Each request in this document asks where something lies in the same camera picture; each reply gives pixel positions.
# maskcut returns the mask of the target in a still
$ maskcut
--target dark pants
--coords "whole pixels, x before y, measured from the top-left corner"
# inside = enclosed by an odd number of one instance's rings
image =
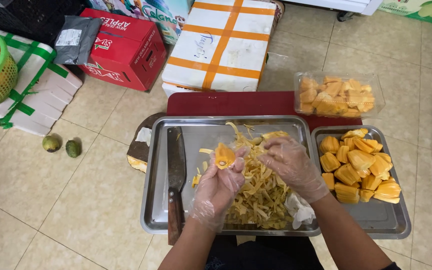
[[[256,236],[255,242],[238,246],[235,235],[217,235],[206,269],[322,270],[323,267],[308,237]]]

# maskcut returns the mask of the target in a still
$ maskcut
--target knife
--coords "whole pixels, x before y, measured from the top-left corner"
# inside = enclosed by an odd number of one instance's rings
[[[181,126],[167,129],[167,244],[173,246],[183,230],[181,189],[186,182],[186,155]]]

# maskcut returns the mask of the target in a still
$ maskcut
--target tile floor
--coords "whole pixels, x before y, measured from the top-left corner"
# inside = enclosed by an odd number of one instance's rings
[[[386,107],[364,123],[386,135],[413,230],[376,242],[402,269],[432,270],[432,24],[380,11],[338,22],[335,11],[287,5],[269,52],[261,91],[292,90],[299,71],[379,75]],[[170,247],[139,224],[145,176],[126,151],[139,123],[165,111],[161,83],[147,94],[87,77],[51,131],[81,140],[76,159],[0,128],[0,269],[159,266]],[[322,236],[311,241],[336,269]]]

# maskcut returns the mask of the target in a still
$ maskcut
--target red cardboard box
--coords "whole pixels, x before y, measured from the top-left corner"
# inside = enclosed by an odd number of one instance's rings
[[[119,86],[149,90],[166,59],[156,24],[88,8],[80,16],[103,20],[88,63],[80,65],[84,72]]]

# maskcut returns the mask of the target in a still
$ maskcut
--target wooden knife handle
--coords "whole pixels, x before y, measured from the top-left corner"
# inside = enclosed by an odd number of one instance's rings
[[[183,202],[176,188],[167,193],[167,244],[174,246],[183,231]]]

